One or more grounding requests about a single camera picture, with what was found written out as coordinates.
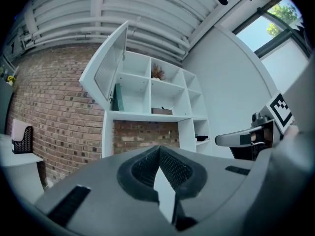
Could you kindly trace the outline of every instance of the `white cabinet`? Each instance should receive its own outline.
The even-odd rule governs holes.
[[[196,142],[195,134],[210,136],[207,111],[197,77],[177,66],[126,51],[128,22],[96,51],[80,83],[104,108],[102,156],[112,155],[113,120],[177,122],[180,148],[210,154],[210,141]],[[157,65],[164,80],[151,79]],[[115,85],[121,89],[124,111],[113,111]],[[172,109],[173,115],[151,114],[151,108]]]

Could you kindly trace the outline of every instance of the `white ceiling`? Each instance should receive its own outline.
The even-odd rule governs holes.
[[[129,48],[181,62],[238,1],[223,6],[217,0],[30,0],[12,26],[5,53],[24,51],[21,40],[26,48],[103,42],[129,20]]]

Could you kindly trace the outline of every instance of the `small box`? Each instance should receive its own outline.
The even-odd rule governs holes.
[[[173,111],[168,110],[168,109],[162,109],[162,108],[152,108],[152,114],[172,116]]]

